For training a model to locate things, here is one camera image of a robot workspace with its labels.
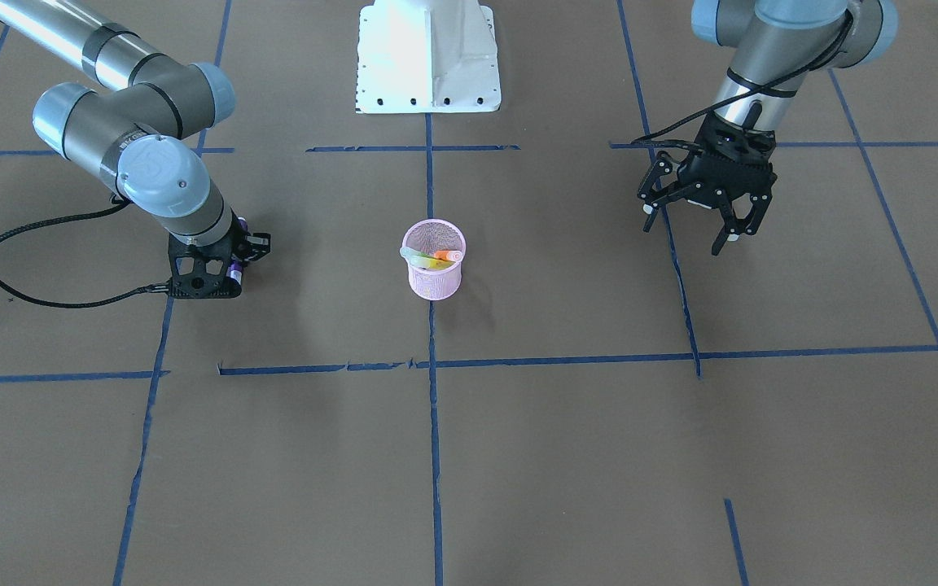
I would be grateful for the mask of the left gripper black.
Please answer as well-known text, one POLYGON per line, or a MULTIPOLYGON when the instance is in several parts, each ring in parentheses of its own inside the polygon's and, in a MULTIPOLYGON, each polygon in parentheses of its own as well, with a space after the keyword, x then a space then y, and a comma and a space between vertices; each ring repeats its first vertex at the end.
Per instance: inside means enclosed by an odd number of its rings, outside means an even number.
POLYGON ((680 163, 667 151, 656 152, 637 192, 647 215, 642 230, 649 233, 658 211, 682 198, 708 210, 717 208, 723 227, 711 255, 718 256, 727 242, 758 233, 777 181, 770 162, 777 138, 774 131, 742 129, 718 114, 707 114, 694 141, 699 151, 689 151, 680 163), (674 181, 658 186, 673 173, 677 174, 674 181), (744 218, 736 216, 733 207, 741 197, 752 205, 744 218))

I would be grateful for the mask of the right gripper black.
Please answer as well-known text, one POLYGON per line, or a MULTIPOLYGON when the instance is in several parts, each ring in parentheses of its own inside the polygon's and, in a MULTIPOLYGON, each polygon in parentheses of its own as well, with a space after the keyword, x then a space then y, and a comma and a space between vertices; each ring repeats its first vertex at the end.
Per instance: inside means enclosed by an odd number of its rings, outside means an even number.
POLYGON ((271 252, 271 234, 249 233, 248 222, 242 216, 231 214, 230 225, 222 238, 213 243, 186 244, 175 236, 169 237, 169 262, 220 263, 237 262, 249 264, 260 260, 271 252))

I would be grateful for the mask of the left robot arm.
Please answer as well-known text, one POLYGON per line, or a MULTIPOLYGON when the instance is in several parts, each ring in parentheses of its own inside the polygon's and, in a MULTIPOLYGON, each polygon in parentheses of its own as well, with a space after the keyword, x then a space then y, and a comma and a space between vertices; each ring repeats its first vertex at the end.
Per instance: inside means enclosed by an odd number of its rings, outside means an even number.
POLYGON ((656 149, 637 197, 645 230, 681 200, 718 212, 718 255, 760 228, 777 181, 775 131, 805 77, 883 55, 900 12, 892 1, 696 1, 691 26, 696 37, 733 48, 734 57, 715 103, 694 114, 701 126, 693 140, 670 140, 667 129, 637 138, 656 149))

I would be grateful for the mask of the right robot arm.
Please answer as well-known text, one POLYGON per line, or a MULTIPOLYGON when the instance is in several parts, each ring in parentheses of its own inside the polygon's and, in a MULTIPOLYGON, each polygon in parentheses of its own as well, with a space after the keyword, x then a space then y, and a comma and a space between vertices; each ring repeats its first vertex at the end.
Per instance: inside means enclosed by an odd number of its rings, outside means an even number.
POLYGON ((182 64, 81 1, 0 1, 0 23, 98 82, 46 90, 33 128, 57 155, 153 216, 182 247, 226 242, 225 259, 253 262, 270 237, 249 233, 186 139, 232 115, 230 78, 182 64))

